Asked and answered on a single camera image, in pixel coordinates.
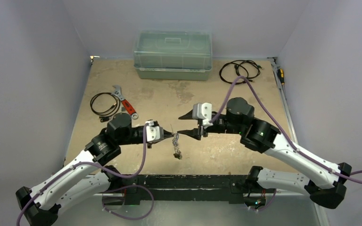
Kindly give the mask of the black metal base rail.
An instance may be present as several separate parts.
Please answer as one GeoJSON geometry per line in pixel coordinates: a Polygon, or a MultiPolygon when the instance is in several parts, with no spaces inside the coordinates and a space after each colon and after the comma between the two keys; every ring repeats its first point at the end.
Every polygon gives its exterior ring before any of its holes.
{"type": "Polygon", "coordinates": [[[254,197],[272,195],[248,175],[138,175],[114,179],[108,192],[118,193],[126,205],[141,201],[209,201],[261,206],[254,197]]]}

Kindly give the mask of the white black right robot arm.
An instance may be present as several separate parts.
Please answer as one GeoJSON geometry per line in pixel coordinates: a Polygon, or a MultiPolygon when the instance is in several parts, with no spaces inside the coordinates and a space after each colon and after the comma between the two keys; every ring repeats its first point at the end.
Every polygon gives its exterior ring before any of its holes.
{"type": "Polygon", "coordinates": [[[280,189],[309,196],[314,203],[335,209],[344,200],[345,182],[351,174],[347,163],[326,161],[289,141],[277,127],[254,116],[254,107],[241,97],[226,104],[226,113],[212,110],[210,103],[194,104],[181,120],[196,120],[197,128],[181,134],[200,140],[210,133],[238,134],[240,143],[252,151],[276,158],[295,172],[281,172],[253,166],[243,183],[249,191],[280,189]]]}

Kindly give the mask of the red handled adjustable wrench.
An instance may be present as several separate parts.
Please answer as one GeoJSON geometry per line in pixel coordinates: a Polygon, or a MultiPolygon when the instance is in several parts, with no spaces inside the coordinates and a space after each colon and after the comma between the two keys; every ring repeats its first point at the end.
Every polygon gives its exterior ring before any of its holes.
{"type": "Polygon", "coordinates": [[[127,101],[127,99],[122,95],[121,87],[119,85],[113,85],[113,88],[114,91],[112,92],[112,94],[120,100],[121,104],[123,105],[127,113],[131,116],[131,118],[134,120],[138,119],[139,117],[138,113],[133,108],[133,106],[127,101]]]}

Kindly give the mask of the green plastic storage box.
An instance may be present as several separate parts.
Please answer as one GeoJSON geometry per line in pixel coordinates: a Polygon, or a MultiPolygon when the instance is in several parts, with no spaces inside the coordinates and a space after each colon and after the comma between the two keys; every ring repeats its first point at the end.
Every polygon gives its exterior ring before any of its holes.
{"type": "Polygon", "coordinates": [[[141,79],[206,81],[213,67],[209,32],[141,31],[133,48],[141,79]]]}

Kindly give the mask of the yellow black screwdriver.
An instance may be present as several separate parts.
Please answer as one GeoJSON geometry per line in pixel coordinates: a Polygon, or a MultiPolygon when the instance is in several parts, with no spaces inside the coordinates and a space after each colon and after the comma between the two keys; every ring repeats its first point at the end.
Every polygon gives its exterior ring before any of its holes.
{"type": "Polygon", "coordinates": [[[277,77],[280,81],[280,84],[282,86],[284,86],[285,85],[285,76],[284,76],[284,72],[281,68],[277,70],[277,77]]]}

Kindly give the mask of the large metal keyring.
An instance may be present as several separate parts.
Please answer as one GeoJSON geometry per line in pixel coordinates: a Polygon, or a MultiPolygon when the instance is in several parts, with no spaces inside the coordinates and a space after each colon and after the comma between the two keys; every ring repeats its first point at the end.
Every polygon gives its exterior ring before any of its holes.
{"type": "Polygon", "coordinates": [[[171,129],[172,129],[172,135],[173,135],[173,139],[172,139],[172,145],[173,145],[173,149],[174,149],[173,155],[176,159],[182,160],[182,153],[179,148],[179,133],[177,133],[173,130],[172,125],[171,125],[171,129]]]}

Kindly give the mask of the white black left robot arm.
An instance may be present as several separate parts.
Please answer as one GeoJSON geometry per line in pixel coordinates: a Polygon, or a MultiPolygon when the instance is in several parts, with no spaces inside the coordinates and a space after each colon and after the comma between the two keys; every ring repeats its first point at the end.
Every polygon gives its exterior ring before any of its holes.
{"type": "Polygon", "coordinates": [[[134,178],[142,171],[147,149],[173,137],[157,121],[148,120],[133,127],[126,113],[116,114],[79,154],[57,173],[31,188],[16,191],[20,213],[16,225],[25,218],[31,226],[51,226],[60,214],[94,194],[123,189],[122,179],[134,178]],[[107,164],[121,153],[123,145],[143,145],[139,169],[130,175],[121,174],[107,164]]]}

